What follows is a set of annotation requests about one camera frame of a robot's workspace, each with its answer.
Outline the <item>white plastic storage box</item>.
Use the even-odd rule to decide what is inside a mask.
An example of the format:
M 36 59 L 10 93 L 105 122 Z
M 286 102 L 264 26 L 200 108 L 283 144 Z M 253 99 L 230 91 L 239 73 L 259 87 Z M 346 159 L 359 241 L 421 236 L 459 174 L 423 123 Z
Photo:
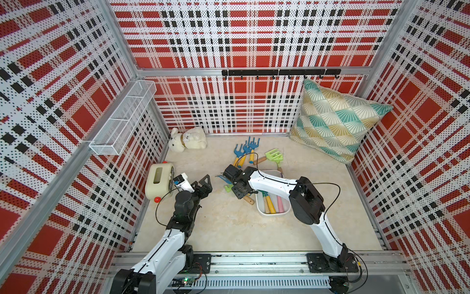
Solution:
M 291 211 L 291 204 L 289 201 L 290 191 L 295 187 L 296 181 L 289 180 L 282 177 L 281 173 L 277 170 L 267 170 L 261 172 L 261 178 L 263 179 L 261 188 L 262 190 L 258 190 L 256 195 L 256 206 L 259 214 L 262 216 L 274 217 L 274 216 L 282 216 L 287 214 Z M 265 214 L 264 213 L 264 203 L 263 203 L 263 196 L 261 191 L 266 191 L 270 199 L 274 204 L 274 208 L 276 210 L 275 214 Z M 283 206 L 285 209 L 284 213 L 279 213 L 278 206 L 277 206 L 277 197 L 281 197 L 283 201 Z

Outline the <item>dark green rake wooden handle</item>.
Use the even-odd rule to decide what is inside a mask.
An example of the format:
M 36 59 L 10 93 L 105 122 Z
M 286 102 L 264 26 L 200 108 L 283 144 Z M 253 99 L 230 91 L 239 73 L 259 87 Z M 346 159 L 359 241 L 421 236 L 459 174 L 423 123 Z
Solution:
M 266 193 L 263 192 L 263 191 L 262 191 L 261 193 L 262 193 L 262 196 L 263 196 L 264 213 L 265 213 L 265 214 L 269 214 L 270 211 L 269 211 L 268 203 L 267 203 L 267 200 L 266 200 Z

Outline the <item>purple rake pink handle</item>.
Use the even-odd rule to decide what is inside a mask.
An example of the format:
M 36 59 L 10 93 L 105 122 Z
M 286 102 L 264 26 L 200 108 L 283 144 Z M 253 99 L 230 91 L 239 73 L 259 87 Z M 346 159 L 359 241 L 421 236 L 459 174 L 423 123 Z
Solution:
M 282 201 L 282 198 L 281 197 L 277 197 L 277 206 L 278 206 L 278 211 L 279 213 L 284 213 L 285 212 L 285 209 L 284 209 L 284 206 L 283 206 L 283 201 Z

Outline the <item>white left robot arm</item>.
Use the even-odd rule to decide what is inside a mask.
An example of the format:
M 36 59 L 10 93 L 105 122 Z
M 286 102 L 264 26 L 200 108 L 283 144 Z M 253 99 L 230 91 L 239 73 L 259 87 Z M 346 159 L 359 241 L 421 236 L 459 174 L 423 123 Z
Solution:
M 112 294 L 162 294 L 174 282 L 178 289 L 187 285 L 180 273 L 207 276 L 211 258 L 208 254 L 195 257 L 186 242 L 192 234 L 200 202 L 212 192 L 211 178 L 204 176 L 183 187 L 175 197 L 175 211 L 160 241 L 131 269 L 120 269 L 113 278 Z

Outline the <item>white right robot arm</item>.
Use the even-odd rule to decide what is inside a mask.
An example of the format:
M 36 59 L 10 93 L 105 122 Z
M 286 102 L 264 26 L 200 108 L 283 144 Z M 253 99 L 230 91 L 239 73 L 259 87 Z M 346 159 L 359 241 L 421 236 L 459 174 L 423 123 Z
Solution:
M 289 180 L 268 175 L 254 167 L 241 170 L 233 165 L 225 169 L 223 176 L 233 184 L 231 190 L 239 199 L 252 192 L 264 191 L 289 200 L 297 220 L 312 229 L 323 254 L 338 263 L 346 262 L 348 248 L 330 227 L 324 199 L 308 178 L 302 176 L 298 180 Z

